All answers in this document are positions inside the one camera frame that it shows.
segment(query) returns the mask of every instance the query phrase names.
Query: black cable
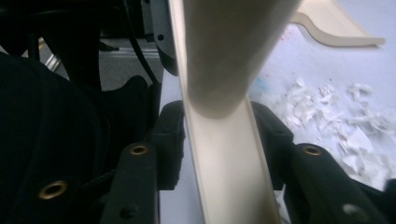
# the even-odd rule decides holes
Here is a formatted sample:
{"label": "black cable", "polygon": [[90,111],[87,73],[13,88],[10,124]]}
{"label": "black cable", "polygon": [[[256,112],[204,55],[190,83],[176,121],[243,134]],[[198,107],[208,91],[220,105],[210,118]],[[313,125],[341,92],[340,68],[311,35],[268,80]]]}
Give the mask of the black cable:
{"label": "black cable", "polygon": [[129,41],[131,42],[132,48],[134,49],[134,53],[137,56],[137,59],[142,64],[145,71],[148,73],[149,78],[151,79],[152,83],[157,84],[159,83],[157,78],[154,76],[148,61],[146,60],[145,56],[143,55],[142,49],[140,48],[139,44],[137,43],[136,36],[134,34],[134,27],[131,24],[131,18],[128,8],[128,0],[119,0],[120,5],[120,14],[121,20],[129,37]]}

